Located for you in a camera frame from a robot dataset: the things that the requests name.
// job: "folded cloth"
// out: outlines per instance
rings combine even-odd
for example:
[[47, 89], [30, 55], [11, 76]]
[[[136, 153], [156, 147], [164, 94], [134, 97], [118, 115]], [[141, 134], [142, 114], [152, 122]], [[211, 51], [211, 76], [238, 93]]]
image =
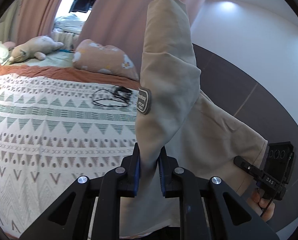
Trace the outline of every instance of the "folded cloth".
[[121, 200], [120, 235], [134, 238], [165, 226], [180, 226], [178, 199], [161, 194], [156, 160], [167, 155], [196, 176], [221, 177], [238, 194], [252, 178], [233, 164], [240, 155], [260, 166], [267, 141], [226, 113], [200, 90], [185, 4], [154, 0], [148, 6], [141, 86], [151, 90], [146, 115], [138, 112], [136, 137], [141, 156], [138, 196]]

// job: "curtain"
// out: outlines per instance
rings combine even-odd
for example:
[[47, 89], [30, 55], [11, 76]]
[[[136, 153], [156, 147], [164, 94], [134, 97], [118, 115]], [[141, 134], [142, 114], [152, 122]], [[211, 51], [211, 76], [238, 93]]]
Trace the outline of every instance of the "curtain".
[[22, 0], [18, 17], [16, 44], [50, 35], [61, 0]]
[[[122, 49], [140, 73], [148, 4], [153, 0], [96, 0], [78, 44], [91, 39]], [[205, 0], [181, 0], [186, 4], [190, 24]]]

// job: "plush toy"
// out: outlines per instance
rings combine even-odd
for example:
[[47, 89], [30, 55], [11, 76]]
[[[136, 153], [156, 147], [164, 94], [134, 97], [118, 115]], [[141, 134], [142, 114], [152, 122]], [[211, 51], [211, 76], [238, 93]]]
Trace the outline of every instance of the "plush toy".
[[38, 60], [45, 60], [46, 54], [62, 48], [63, 45], [62, 42], [55, 42], [48, 36], [35, 37], [15, 47], [11, 53], [9, 62], [21, 62], [34, 57]]

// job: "metal screw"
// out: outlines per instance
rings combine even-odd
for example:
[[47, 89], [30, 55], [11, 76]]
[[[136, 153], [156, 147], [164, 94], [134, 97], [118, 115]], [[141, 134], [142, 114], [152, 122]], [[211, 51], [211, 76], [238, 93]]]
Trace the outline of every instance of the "metal screw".
[[116, 168], [116, 173], [121, 174], [121, 173], [124, 173], [125, 171], [126, 171], [126, 170], [125, 170], [124, 167], [118, 167], [118, 168]]
[[88, 180], [88, 178], [86, 176], [81, 176], [81, 177], [78, 178], [78, 182], [80, 184], [86, 183], [87, 180]]
[[175, 168], [175, 173], [177, 173], [177, 174], [182, 174], [184, 172], [185, 172], [185, 170], [183, 168], [181, 168], [181, 167]]
[[219, 177], [213, 177], [211, 179], [212, 183], [214, 184], [220, 184], [221, 183], [221, 179]]

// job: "white pillow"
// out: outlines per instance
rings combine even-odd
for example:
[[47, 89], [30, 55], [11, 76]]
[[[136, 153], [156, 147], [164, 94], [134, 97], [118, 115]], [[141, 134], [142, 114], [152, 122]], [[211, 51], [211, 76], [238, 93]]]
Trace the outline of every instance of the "white pillow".
[[0, 64], [5, 65], [8, 59], [9, 59], [9, 50], [0, 41]]

